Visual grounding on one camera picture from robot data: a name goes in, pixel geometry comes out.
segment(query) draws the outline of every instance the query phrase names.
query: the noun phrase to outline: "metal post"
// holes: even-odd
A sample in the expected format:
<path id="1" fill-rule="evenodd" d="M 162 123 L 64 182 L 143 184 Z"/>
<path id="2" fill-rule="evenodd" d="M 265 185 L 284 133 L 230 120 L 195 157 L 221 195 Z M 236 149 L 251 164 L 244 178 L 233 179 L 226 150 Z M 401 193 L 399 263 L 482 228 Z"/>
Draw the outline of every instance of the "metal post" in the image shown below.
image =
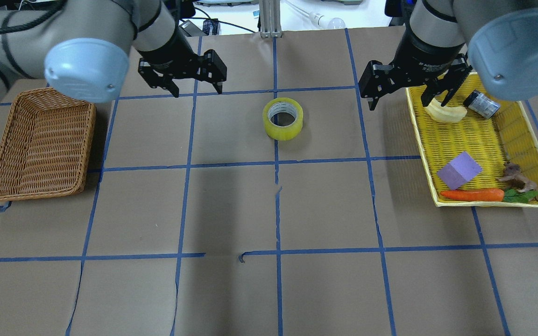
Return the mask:
<path id="1" fill-rule="evenodd" d="M 282 37 L 279 19 L 279 0 L 260 0 L 261 37 Z"/>

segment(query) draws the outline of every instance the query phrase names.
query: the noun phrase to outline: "light bulb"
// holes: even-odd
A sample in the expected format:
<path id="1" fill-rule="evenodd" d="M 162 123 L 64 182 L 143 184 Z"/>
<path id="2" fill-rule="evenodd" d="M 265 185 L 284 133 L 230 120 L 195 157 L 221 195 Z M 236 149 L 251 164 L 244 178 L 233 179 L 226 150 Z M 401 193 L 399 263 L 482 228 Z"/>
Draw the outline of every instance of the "light bulb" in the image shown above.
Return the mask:
<path id="1" fill-rule="evenodd" d="M 308 13 L 308 18 L 315 25 L 318 25 L 319 27 L 324 28 L 324 29 L 346 28 L 346 24 L 339 17 L 334 17 L 333 19 L 329 20 L 329 18 L 327 18 L 323 14 L 312 12 L 312 13 Z"/>
<path id="2" fill-rule="evenodd" d="M 346 28 L 346 23 L 340 19 L 339 17 L 334 17 L 329 21 L 327 24 L 328 29 L 340 29 L 340 28 Z"/>

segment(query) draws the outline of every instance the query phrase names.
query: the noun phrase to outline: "brown toy figure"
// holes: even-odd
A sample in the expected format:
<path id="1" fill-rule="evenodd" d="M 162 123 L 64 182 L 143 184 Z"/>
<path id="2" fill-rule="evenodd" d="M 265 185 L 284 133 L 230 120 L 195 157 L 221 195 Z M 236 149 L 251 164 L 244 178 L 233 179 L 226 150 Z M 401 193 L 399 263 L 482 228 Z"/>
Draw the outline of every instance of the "brown toy figure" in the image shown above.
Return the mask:
<path id="1" fill-rule="evenodd" d="M 510 182 L 510 186 L 515 188 L 519 193 L 526 193 L 529 190 L 537 190 L 537 184 L 522 174 L 519 165 L 507 162 L 504 166 L 503 177 L 500 178 L 499 181 Z"/>

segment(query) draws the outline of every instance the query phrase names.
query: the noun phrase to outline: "black cable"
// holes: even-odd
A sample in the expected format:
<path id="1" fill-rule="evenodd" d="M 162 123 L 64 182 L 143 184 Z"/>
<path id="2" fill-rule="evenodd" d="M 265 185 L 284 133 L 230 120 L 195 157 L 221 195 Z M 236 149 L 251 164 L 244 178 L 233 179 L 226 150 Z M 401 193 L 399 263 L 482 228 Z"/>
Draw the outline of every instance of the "black cable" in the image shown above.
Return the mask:
<path id="1" fill-rule="evenodd" d="M 211 19 L 211 16 L 210 16 L 207 12 L 203 11 L 202 9 L 200 9 L 200 8 L 196 8 L 196 7 L 194 7 L 194 9 L 196 9 L 197 11 L 200 11 L 200 12 L 203 13 L 204 15 L 207 15 L 207 17 L 208 17 L 209 19 Z"/>
<path id="2" fill-rule="evenodd" d="M 207 20 L 206 17 L 191 17 L 190 19 L 196 19 L 196 20 Z M 247 30 L 248 32 L 251 32 L 251 33 L 256 33 L 254 30 L 250 30 L 246 27 L 243 27 L 243 26 L 239 26 L 239 25 L 235 25 L 233 23 L 229 23 L 229 22 L 225 22 L 225 21 L 219 21 L 217 20 L 217 22 L 219 23 L 223 23 L 224 25 L 230 25 L 230 26 L 234 26 L 234 27 L 237 27 L 237 28 L 241 28 L 243 30 Z"/>
<path id="3" fill-rule="evenodd" d="M 15 32 L 22 32 L 24 30 L 28 30 L 30 28 L 34 28 L 34 27 L 40 25 L 41 23 L 47 21 L 47 19 L 52 17 L 60 9 L 62 9 L 62 7 L 64 7 L 64 5 L 66 4 L 67 1 L 68 0 L 59 0 L 59 2 L 57 4 L 55 4 L 54 7 L 49 9 L 49 11 L 47 11 L 46 13 L 41 15 L 40 17 L 38 17 L 38 18 L 28 22 L 28 23 L 24 23 L 23 25 L 19 25 L 19 26 L 11 26 L 11 27 L 6 27 L 6 28 L 0 28 L 0 35 L 1 34 L 15 33 Z"/>

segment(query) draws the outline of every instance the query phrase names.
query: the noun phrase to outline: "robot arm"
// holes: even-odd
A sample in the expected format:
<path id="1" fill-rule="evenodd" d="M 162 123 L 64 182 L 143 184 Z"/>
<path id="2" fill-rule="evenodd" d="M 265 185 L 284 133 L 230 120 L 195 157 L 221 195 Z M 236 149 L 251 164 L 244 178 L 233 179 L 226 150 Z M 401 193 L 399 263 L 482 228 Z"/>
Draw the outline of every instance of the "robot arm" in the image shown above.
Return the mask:
<path id="1" fill-rule="evenodd" d="M 161 0 L 60 0 L 57 7 L 0 11 L 0 101 L 19 78 L 46 78 L 72 98 L 113 100 L 131 46 L 143 57 L 139 70 L 151 87 L 177 96 L 173 79 L 195 78 L 221 92 L 225 64 L 214 50 L 194 53 Z"/>
<path id="2" fill-rule="evenodd" d="M 458 54 L 465 43 L 470 66 Z M 387 93 L 426 84 L 423 105 L 447 90 L 445 105 L 472 66 L 497 98 L 538 95 L 538 0 L 418 0 L 394 59 L 367 64 L 361 96 L 372 110 Z"/>

